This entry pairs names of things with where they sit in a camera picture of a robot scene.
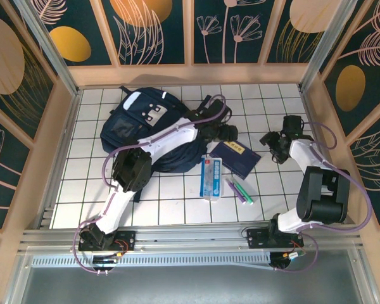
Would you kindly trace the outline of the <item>dark blue notebook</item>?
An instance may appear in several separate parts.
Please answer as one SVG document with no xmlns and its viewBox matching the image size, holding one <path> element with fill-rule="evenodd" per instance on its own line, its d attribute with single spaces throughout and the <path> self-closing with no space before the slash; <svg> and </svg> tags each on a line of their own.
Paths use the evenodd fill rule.
<svg viewBox="0 0 380 304">
<path fill-rule="evenodd" d="M 242 180 L 249 176 L 262 158 L 238 141 L 219 142 L 210 152 L 210 156 L 221 158 L 223 166 Z"/>
</svg>

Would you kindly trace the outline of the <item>clear blue pencil case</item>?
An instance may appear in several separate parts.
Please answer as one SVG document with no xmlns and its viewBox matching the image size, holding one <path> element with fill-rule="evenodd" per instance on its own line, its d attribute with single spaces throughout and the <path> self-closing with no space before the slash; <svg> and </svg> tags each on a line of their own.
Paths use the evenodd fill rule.
<svg viewBox="0 0 380 304">
<path fill-rule="evenodd" d="M 201 162 L 199 196 L 206 201 L 218 201 L 224 193 L 222 159 L 204 156 Z"/>
</svg>

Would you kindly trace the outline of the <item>green marker pen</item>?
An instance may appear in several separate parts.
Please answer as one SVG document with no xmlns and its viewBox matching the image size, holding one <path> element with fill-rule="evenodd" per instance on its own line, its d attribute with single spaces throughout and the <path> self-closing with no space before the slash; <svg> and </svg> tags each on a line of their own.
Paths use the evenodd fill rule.
<svg viewBox="0 0 380 304">
<path fill-rule="evenodd" d="M 254 201 L 253 199 L 251 198 L 251 196 L 246 192 L 246 190 L 240 185 L 240 183 L 238 181 L 236 181 L 235 179 L 232 179 L 232 182 L 233 184 L 235 185 L 236 189 L 243 195 L 244 199 L 246 200 L 246 202 L 250 205 L 254 204 Z"/>
</svg>

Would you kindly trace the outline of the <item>purple marker pen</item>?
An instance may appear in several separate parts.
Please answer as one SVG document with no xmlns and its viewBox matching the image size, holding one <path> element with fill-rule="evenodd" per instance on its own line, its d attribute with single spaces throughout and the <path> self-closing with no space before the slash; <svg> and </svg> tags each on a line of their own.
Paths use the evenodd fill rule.
<svg viewBox="0 0 380 304">
<path fill-rule="evenodd" d="M 242 202 L 242 204 L 245 204 L 246 203 L 246 198 L 237 189 L 237 187 L 235 186 L 235 184 L 231 180 L 229 180 L 229 179 L 226 179 L 225 181 L 226 181 L 227 185 L 231 188 L 231 190 L 234 192 L 234 194 L 236 195 L 236 197 L 240 200 L 240 202 Z"/>
</svg>

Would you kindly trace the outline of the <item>navy blue student backpack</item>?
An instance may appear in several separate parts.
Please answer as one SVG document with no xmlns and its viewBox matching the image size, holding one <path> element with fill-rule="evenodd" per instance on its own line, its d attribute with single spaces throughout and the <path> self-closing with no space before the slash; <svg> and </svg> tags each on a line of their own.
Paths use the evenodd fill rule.
<svg viewBox="0 0 380 304">
<path fill-rule="evenodd" d="M 126 87 L 121 89 L 126 93 L 126 97 L 114 110 L 111 110 L 110 117 L 104 123 L 100 133 L 103 150 L 107 153 L 124 145 L 126 140 L 136 141 L 161 131 L 164 126 L 170 125 L 180 117 L 187 116 L 187 112 L 190 111 L 182 101 L 161 89 L 153 87 L 143 87 L 135 91 Z M 218 96 L 207 96 L 202 102 L 206 101 L 205 106 L 209 107 L 216 99 L 222 101 Z M 192 168 L 186 170 L 185 166 L 181 165 L 181 172 L 159 173 L 181 174 Z M 134 202 L 139 201 L 141 192 L 134 196 Z"/>
</svg>

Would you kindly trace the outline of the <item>black round wiring puck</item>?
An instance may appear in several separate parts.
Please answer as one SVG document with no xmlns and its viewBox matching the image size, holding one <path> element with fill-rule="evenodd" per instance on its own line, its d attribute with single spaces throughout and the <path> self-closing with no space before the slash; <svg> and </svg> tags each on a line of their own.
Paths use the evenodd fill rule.
<svg viewBox="0 0 380 304">
<path fill-rule="evenodd" d="M 305 267 L 297 270 L 287 270 L 292 260 L 295 260 L 298 257 L 302 257 L 304 253 L 302 252 L 270 252 L 270 263 L 269 266 L 272 267 L 275 271 L 285 272 L 285 273 L 299 273 L 307 271 L 310 267 Z"/>
<path fill-rule="evenodd" d="M 107 275 L 118 265 L 124 255 L 125 252 L 122 251 L 111 255 L 94 255 L 92 257 L 91 267 L 98 275 L 102 273 Z"/>
</svg>

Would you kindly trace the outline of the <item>grey metal sheet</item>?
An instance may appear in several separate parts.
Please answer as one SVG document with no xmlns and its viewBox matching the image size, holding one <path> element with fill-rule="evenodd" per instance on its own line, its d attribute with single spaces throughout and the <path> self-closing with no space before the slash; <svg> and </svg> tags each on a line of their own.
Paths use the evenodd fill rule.
<svg viewBox="0 0 380 304">
<path fill-rule="evenodd" d="M 359 250 L 308 253 L 284 273 L 252 265 L 130 264 L 90 274 L 71 255 L 28 251 L 4 304 L 380 304 Z"/>
</svg>

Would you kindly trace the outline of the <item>aluminium frame post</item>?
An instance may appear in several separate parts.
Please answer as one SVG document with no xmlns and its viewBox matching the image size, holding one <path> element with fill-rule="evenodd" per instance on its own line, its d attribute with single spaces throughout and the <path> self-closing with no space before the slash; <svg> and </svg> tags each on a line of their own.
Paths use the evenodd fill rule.
<svg viewBox="0 0 380 304">
<path fill-rule="evenodd" d="M 310 87 L 319 68 L 322 66 L 327 55 L 335 45 L 340 33 L 343 31 L 347 21 L 352 15 L 358 0 L 341 0 L 329 25 L 322 35 L 313 56 L 311 57 L 306 72 L 299 83 L 299 91 L 304 94 Z"/>
<path fill-rule="evenodd" d="M 65 84 L 68 91 L 76 96 L 79 87 L 75 83 L 72 74 L 58 52 L 54 42 L 52 41 L 46 26 L 41 22 L 39 15 L 34 9 L 30 0 L 14 0 L 16 7 L 18 8 L 21 15 L 24 17 L 27 25 L 30 27 L 31 31 L 34 33 L 35 38 L 41 44 L 43 51 L 47 55 L 52 66 L 58 73 L 60 79 Z"/>
</svg>

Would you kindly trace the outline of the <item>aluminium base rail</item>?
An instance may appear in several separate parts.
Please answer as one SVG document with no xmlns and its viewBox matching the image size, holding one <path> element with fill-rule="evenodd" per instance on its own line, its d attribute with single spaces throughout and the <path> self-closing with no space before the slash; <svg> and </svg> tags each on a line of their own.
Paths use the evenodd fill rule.
<svg viewBox="0 0 380 304">
<path fill-rule="evenodd" d="M 134 253 L 213 253 L 247 251 L 245 239 L 248 227 L 265 227 L 267 221 L 207 223 L 184 225 L 154 225 L 121 227 L 119 231 L 134 231 Z M 358 232 L 331 232 L 324 229 L 303 231 L 305 249 L 314 249 L 312 237 L 319 249 L 350 250 L 362 249 L 364 242 Z M 74 229 L 26 230 L 22 234 L 17 253 L 30 251 L 50 251 L 70 253 Z"/>
</svg>

